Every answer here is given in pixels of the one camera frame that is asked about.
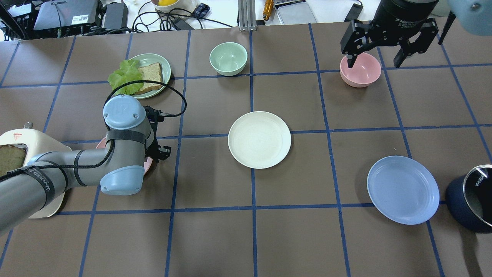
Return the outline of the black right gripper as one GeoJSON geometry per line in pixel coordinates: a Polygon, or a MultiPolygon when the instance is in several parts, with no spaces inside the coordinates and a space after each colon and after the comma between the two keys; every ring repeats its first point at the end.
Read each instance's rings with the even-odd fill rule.
{"type": "Polygon", "coordinates": [[[425,53],[437,36],[434,18],[425,19],[410,27],[407,23],[393,21],[362,22],[352,20],[341,39],[341,52],[347,55],[347,66],[353,68],[357,56],[377,46],[400,46],[393,59],[399,68],[413,54],[425,53]]]}

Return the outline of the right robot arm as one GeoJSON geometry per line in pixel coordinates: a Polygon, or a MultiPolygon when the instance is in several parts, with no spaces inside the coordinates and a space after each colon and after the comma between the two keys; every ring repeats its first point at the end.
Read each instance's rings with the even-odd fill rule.
{"type": "MultiPolygon", "coordinates": [[[[440,35],[443,44],[455,20],[470,34],[490,36],[492,2],[490,0],[449,0],[450,12],[440,35]]],[[[382,0],[369,23],[352,20],[341,39],[341,52],[352,68],[357,58],[378,46],[400,46],[393,63],[399,68],[406,58],[425,53],[438,34],[431,12],[437,0],[382,0]]]]}

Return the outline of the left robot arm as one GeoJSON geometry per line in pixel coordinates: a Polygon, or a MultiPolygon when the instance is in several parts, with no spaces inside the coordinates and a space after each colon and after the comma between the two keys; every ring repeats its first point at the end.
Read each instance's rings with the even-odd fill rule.
{"type": "Polygon", "coordinates": [[[145,159],[170,156],[171,148],[161,147],[155,137],[167,114],[119,95],[105,103],[103,117],[108,129],[103,149],[42,153],[1,177],[2,235],[72,188],[98,185],[107,195],[136,194],[145,159]]]}

